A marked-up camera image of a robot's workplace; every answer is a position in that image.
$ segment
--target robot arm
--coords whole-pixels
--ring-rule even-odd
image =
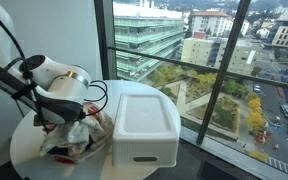
[[[0,21],[14,33],[12,20],[2,6]],[[40,109],[44,119],[50,123],[62,124],[81,118],[83,99],[91,82],[90,75],[80,67],[60,64],[43,55],[26,59],[25,67],[32,72],[32,79],[23,78],[23,64],[4,72],[3,68],[12,61],[11,46],[9,35],[0,25],[0,74],[3,73],[0,89],[11,96],[16,95],[34,111],[39,112]],[[32,87],[30,81],[34,84],[36,97],[32,95],[32,89],[27,90]],[[36,107],[35,98],[40,107]]]

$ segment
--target window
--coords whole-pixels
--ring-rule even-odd
[[[157,13],[159,10],[156,9],[156,15],[152,14],[152,17],[140,17],[136,19],[136,17],[124,17],[124,24],[123,26],[129,26],[128,19],[135,20],[132,24],[136,24],[136,26],[140,27],[150,27],[150,28],[161,28],[161,22],[156,23],[154,20],[161,19],[159,14]],[[178,17],[178,21],[174,18],[176,14],[180,14]],[[123,18],[118,14],[115,14],[115,19]],[[168,29],[163,29],[163,33],[161,32],[147,32],[143,33],[140,38],[136,39],[136,36],[128,35],[127,33],[123,36],[120,34],[115,34],[115,41],[118,42],[128,42],[134,44],[142,43],[143,39],[145,41],[157,42],[156,44],[149,45],[147,48],[141,51],[134,51],[132,52],[120,52],[114,47],[109,46],[109,51],[115,53],[117,59],[117,63],[113,62],[112,64],[116,64],[118,68],[116,69],[116,75],[118,78],[127,79],[130,81],[138,81],[141,83],[150,83],[149,85],[153,87],[166,87],[168,89],[162,89],[161,91],[164,94],[167,94],[170,99],[173,100],[177,107],[183,107],[185,109],[181,109],[180,116],[181,116],[181,124],[183,128],[190,129],[192,133],[183,133],[187,136],[190,136],[193,133],[199,133],[203,136],[205,135],[204,139],[215,139],[220,144],[225,145],[225,148],[233,148],[236,151],[241,152],[244,154],[246,151],[253,151],[258,148],[259,152],[263,152],[265,154],[269,154],[271,159],[276,159],[276,163],[285,163],[288,165],[288,157],[284,157],[283,153],[280,156],[276,156],[272,148],[270,148],[269,143],[272,142],[282,142],[281,139],[278,137],[283,136],[283,142],[287,142],[288,134],[286,133],[286,128],[283,126],[282,129],[275,129],[273,124],[269,124],[269,133],[272,133],[272,138],[274,141],[270,141],[267,139],[267,144],[260,144],[258,142],[259,139],[255,137],[254,142],[254,135],[250,135],[249,130],[253,129],[253,126],[247,124],[246,119],[250,117],[252,108],[248,106],[248,97],[247,94],[252,94],[253,97],[256,97],[260,100],[261,105],[263,106],[264,111],[262,115],[265,115],[267,118],[273,118],[274,114],[279,114],[278,104],[280,101],[285,102],[284,90],[283,88],[288,88],[286,83],[280,81],[280,78],[283,76],[280,74],[280,71],[285,71],[287,65],[281,65],[279,63],[266,63],[269,62],[270,55],[268,52],[276,52],[280,53],[280,59],[284,60],[288,59],[288,50],[284,50],[282,47],[288,45],[288,34],[285,32],[288,29],[283,29],[283,35],[279,35],[275,30],[274,33],[269,34],[270,36],[274,35],[271,39],[276,40],[276,44],[278,44],[280,48],[279,51],[267,50],[260,46],[260,43],[256,43],[256,40],[249,40],[247,38],[238,38],[232,41],[235,44],[235,49],[225,49],[228,42],[231,42],[231,39],[220,40],[220,38],[208,38],[205,39],[184,39],[183,32],[181,32],[183,23],[181,19],[181,13],[174,13],[174,16],[170,16],[172,21],[176,21],[175,25],[178,27],[179,31],[177,32],[175,29],[172,29],[174,33],[168,33]],[[206,17],[201,18],[200,22],[204,19],[204,23],[206,23]],[[164,22],[163,21],[163,28],[166,26],[174,26],[173,22]],[[288,27],[288,25],[280,24],[280,27]],[[212,31],[212,35],[218,35],[221,32],[216,33],[215,30]],[[218,44],[219,46],[215,46],[214,41],[220,41]],[[231,59],[227,60],[227,57],[224,57],[225,52],[228,51],[231,53]],[[123,60],[122,57],[145,57],[144,61],[136,60],[134,63],[139,63],[138,65],[134,65],[129,63],[128,61]],[[229,64],[228,72],[219,70],[221,68],[221,62],[225,62]],[[119,68],[125,69],[147,69],[146,72],[138,73],[138,75],[130,76],[129,74],[123,72]],[[276,74],[279,79],[276,79],[274,83],[272,83],[272,76],[265,75],[265,72],[271,69],[272,74]],[[214,85],[215,79],[217,75],[221,75],[221,78],[224,78],[224,81],[220,82],[219,84]],[[214,87],[222,87],[217,99],[210,98],[214,97],[211,96],[212,93],[218,92],[219,89],[213,89]],[[209,104],[212,107],[213,112],[207,112],[207,106],[209,102],[216,102],[213,104]],[[265,118],[261,116],[261,114],[257,114],[259,117],[258,119],[263,123],[259,123],[260,127],[262,125],[266,125]],[[202,123],[207,123],[208,126],[201,126]],[[201,127],[207,127],[206,133],[204,131],[200,131]],[[243,149],[243,142],[246,142],[246,148]],[[288,152],[288,144],[283,145],[283,151]],[[270,164],[270,161],[265,163],[266,166],[272,166],[274,170],[279,171],[279,168],[276,165]]]

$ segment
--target white wall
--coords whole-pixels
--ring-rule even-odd
[[[27,57],[44,54],[85,68],[93,80],[102,79],[93,0],[0,0],[0,4],[11,15]],[[0,90],[0,165],[10,160],[9,139],[20,120],[14,101]]]

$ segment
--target white storage bin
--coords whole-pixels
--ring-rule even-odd
[[[173,167],[179,135],[160,95],[123,94],[113,132],[113,165]]]

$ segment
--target road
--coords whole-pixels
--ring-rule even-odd
[[[272,71],[272,75],[280,75],[278,68],[274,68],[274,64],[270,62],[261,62],[263,69],[269,69]],[[261,78],[271,78],[270,76],[265,75],[264,72],[259,73],[258,75]],[[281,90],[283,97],[280,97],[275,86],[256,83],[261,86],[261,104],[263,106],[263,113],[265,116],[274,122],[275,116],[281,117],[281,128],[276,128],[273,123],[270,123],[267,128],[268,132],[272,133],[270,139],[267,139],[265,144],[258,143],[258,148],[264,150],[270,157],[282,161],[288,164],[288,133],[287,133],[287,123],[288,120],[284,118],[280,108],[279,103],[287,103],[284,98],[284,92]],[[273,147],[275,144],[280,145],[280,149],[274,150]]]

